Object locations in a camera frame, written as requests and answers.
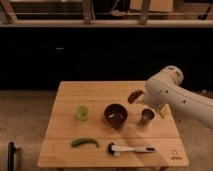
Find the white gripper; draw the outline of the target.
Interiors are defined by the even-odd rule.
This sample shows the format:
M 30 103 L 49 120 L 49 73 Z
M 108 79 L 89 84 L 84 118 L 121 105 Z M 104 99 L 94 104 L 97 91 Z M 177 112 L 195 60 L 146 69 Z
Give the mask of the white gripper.
M 150 94 L 145 93 L 143 95 L 143 103 L 150 108 L 158 110 L 158 114 L 165 118 L 168 115 L 167 106 L 165 106 L 165 102 L 162 100 L 161 94 Z

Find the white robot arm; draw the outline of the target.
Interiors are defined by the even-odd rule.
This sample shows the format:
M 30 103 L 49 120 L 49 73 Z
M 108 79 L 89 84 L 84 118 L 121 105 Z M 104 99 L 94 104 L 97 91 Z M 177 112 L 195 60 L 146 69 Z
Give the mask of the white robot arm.
M 183 78 L 178 67 L 163 68 L 146 80 L 143 103 L 155 110 L 168 104 L 213 130 L 213 99 L 182 88 Z

